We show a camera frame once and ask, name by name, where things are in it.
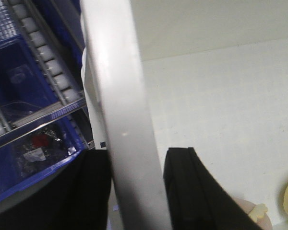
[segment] white ceiling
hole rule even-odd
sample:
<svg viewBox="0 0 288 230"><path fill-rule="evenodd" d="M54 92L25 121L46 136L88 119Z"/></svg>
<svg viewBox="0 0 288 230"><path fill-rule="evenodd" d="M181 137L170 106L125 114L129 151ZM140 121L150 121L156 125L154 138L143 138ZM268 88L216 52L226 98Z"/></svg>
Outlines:
<svg viewBox="0 0 288 230"><path fill-rule="evenodd" d="M288 38L288 0L131 0L143 60Z"/></svg>

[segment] white sticker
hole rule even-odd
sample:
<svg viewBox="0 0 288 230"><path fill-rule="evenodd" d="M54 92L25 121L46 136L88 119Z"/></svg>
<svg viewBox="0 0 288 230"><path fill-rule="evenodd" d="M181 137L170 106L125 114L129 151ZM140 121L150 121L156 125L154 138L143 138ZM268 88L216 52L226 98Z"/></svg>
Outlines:
<svg viewBox="0 0 288 230"><path fill-rule="evenodd" d="M38 149L32 150L30 152L27 152L23 156L29 162L46 160L46 157L44 155L42 148L38 148Z"/></svg>

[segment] white metal bar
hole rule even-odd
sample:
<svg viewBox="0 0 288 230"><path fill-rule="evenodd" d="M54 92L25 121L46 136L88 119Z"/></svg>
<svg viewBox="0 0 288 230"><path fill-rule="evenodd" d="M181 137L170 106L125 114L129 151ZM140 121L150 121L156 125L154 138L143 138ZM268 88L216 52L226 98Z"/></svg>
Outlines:
<svg viewBox="0 0 288 230"><path fill-rule="evenodd" d="M91 76L84 75L84 87L90 94L88 87L94 86L86 86L86 78L95 78L97 95L90 96L100 98L97 105L102 108L124 227L170 230L130 2L82 0L81 7L86 66L92 64Z"/></svg>

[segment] white wall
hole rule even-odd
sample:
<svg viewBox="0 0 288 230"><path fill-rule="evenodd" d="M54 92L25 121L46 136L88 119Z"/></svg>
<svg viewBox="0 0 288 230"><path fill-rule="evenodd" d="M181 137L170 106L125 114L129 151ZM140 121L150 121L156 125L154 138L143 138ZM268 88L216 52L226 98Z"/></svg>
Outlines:
<svg viewBox="0 0 288 230"><path fill-rule="evenodd" d="M288 0L131 0L143 60L288 38Z"/></svg>
<svg viewBox="0 0 288 230"><path fill-rule="evenodd" d="M232 195L286 218L288 39L144 62L161 165L194 146Z"/></svg>

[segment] red object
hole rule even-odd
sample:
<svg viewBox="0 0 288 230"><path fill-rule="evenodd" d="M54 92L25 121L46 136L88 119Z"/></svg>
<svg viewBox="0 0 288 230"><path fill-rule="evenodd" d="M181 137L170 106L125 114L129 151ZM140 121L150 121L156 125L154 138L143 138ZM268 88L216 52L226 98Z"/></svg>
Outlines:
<svg viewBox="0 0 288 230"><path fill-rule="evenodd" d="M31 141L34 148L47 147L49 145L48 136L46 134L33 136Z"/></svg>

